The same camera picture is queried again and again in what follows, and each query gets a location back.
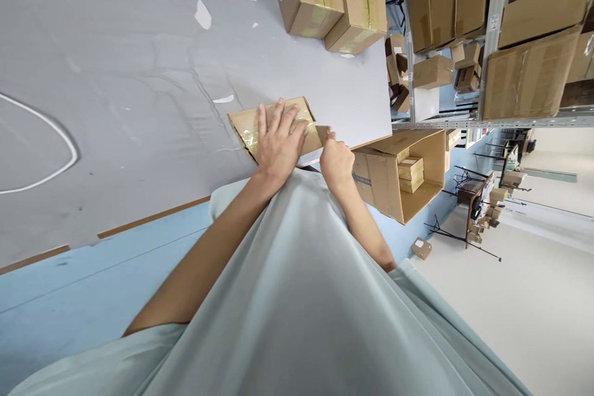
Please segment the finger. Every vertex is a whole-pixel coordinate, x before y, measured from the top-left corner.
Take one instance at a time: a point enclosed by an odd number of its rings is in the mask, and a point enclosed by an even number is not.
[[[270,120],[268,131],[275,132],[276,130],[278,130],[278,125],[280,124],[280,118],[283,115],[284,107],[285,100],[281,98],[278,100],[277,105],[274,108],[274,112],[272,113],[272,119]]]
[[[291,130],[291,124],[297,117],[297,113],[299,113],[299,105],[293,105],[289,111],[283,114],[283,118],[280,121],[280,125],[278,127],[278,131],[280,131],[284,135],[289,134],[289,130]]]
[[[263,103],[258,107],[258,134],[266,134],[266,107]]]

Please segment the metal shelving unit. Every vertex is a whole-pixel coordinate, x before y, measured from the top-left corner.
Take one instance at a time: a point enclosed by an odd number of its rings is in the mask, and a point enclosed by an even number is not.
[[[561,110],[553,118],[540,119],[505,119],[483,121],[483,104],[486,78],[489,75],[487,60],[497,51],[499,44],[499,29],[503,17],[503,8],[508,0],[489,0],[488,21],[484,38],[483,72],[481,75],[480,92],[476,99],[477,110],[461,114],[439,113],[439,88],[431,90],[415,89],[414,63],[429,57],[428,54],[415,54],[413,51],[413,35],[410,27],[408,0],[404,0],[403,8],[407,24],[407,54],[408,76],[410,88],[410,119],[400,119],[392,123],[392,128],[460,128],[460,127],[594,127],[594,109]]]

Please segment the table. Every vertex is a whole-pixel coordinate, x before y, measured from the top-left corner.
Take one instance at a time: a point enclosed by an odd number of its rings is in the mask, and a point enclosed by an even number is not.
[[[392,133],[383,40],[354,58],[330,53],[286,33],[278,0],[0,0],[0,9],[0,91],[55,118],[81,154],[43,186],[2,197],[0,266],[95,243],[246,178],[256,166],[227,114],[261,101],[305,96],[351,147]],[[0,106],[18,134],[0,124],[13,147],[3,189],[66,163],[47,125]]]

